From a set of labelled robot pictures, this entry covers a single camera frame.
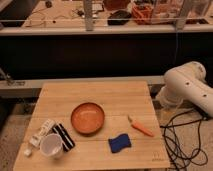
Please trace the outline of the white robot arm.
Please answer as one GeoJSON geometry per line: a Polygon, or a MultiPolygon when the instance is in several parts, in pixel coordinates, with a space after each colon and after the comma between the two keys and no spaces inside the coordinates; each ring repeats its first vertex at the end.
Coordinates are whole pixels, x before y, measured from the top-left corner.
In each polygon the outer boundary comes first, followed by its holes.
{"type": "Polygon", "coordinates": [[[197,61],[169,69],[164,74],[165,85],[156,99],[166,109],[175,108],[188,100],[213,117],[213,88],[205,83],[205,77],[206,69],[197,61]]]}

